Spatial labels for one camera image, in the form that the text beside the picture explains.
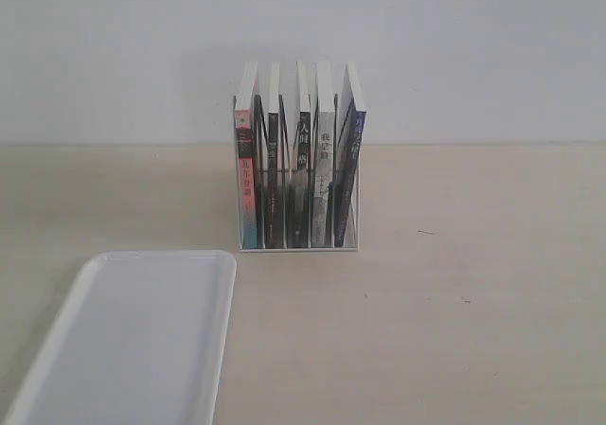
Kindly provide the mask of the dark blue moon book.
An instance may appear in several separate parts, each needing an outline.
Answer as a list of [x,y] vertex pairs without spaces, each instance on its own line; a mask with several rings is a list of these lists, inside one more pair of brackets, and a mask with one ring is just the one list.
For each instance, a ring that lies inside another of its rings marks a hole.
[[365,127],[366,104],[356,62],[347,62],[340,96],[335,147],[333,239],[343,247],[347,231],[351,195],[359,165]]

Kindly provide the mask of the black and white spine book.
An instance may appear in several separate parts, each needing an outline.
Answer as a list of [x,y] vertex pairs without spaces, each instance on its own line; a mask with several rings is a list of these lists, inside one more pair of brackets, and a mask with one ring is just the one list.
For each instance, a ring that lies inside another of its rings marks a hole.
[[306,65],[296,63],[296,130],[290,186],[289,247],[308,247],[312,111]]

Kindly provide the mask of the grey white spine book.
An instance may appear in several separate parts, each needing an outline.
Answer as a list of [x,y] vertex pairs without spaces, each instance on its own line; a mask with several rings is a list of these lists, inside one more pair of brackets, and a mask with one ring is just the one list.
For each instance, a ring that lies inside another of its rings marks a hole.
[[333,178],[335,104],[330,63],[316,63],[316,121],[312,199],[312,247],[325,247],[330,242],[330,190]]

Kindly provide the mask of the dark brown spine book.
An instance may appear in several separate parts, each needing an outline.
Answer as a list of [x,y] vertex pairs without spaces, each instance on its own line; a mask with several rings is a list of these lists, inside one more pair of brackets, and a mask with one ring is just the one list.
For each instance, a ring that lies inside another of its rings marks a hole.
[[279,144],[279,84],[280,64],[271,62],[267,112],[267,213],[266,247],[280,249],[283,244],[282,210],[278,190],[278,144]]

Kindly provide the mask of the red spine book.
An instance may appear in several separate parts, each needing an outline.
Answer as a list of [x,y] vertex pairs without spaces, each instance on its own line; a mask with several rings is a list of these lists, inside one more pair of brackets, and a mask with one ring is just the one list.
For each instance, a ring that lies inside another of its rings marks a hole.
[[237,150],[241,248],[244,250],[256,249],[258,246],[253,135],[253,100],[257,82],[258,62],[249,61],[244,66],[233,112]]

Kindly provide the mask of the white plastic tray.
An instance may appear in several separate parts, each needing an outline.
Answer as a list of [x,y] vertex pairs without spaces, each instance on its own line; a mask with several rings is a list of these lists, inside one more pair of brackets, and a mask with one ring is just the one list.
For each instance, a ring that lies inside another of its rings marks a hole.
[[211,423],[236,272],[221,250],[90,258],[5,422]]

